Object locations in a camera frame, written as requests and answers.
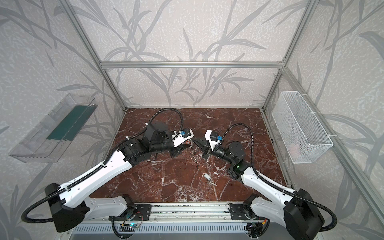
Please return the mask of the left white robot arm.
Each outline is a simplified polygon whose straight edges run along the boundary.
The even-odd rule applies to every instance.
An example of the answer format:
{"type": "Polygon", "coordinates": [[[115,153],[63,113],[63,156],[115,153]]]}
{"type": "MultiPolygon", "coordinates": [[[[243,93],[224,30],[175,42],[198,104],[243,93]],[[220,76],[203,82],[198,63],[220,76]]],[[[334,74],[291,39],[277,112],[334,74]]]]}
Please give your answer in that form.
{"type": "Polygon", "coordinates": [[[148,124],[144,135],[128,139],[112,151],[107,163],[101,162],[77,178],[58,185],[52,183],[45,188],[47,196],[62,191],[48,201],[57,232],[73,229],[84,220],[105,216],[120,217],[128,212],[128,197],[92,199],[90,194],[117,175],[148,160],[151,155],[169,152],[175,157],[190,146],[194,137],[191,129],[170,132],[167,125],[156,122],[148,124]]]}

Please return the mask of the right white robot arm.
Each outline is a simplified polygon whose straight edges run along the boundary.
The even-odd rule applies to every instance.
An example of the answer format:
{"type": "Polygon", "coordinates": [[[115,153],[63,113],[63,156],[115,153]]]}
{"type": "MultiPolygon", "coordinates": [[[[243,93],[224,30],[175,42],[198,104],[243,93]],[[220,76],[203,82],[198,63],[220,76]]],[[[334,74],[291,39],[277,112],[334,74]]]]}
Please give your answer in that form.
{"type": "Polygon", "coordinates": [[[311,204],[309,193],[304,190],[296,192],[254,171],[245,161],[246,153],[240,142],[232,142],[227,148],[208,140],[193,142],[205,159],[214,156],[230,163],[228,173],[231,178],[261,194],[249,204],[255,218],[264,217],[280,224],[295,240],[312,240],[321,231],[325,220],[319,208],[311,204]]]}

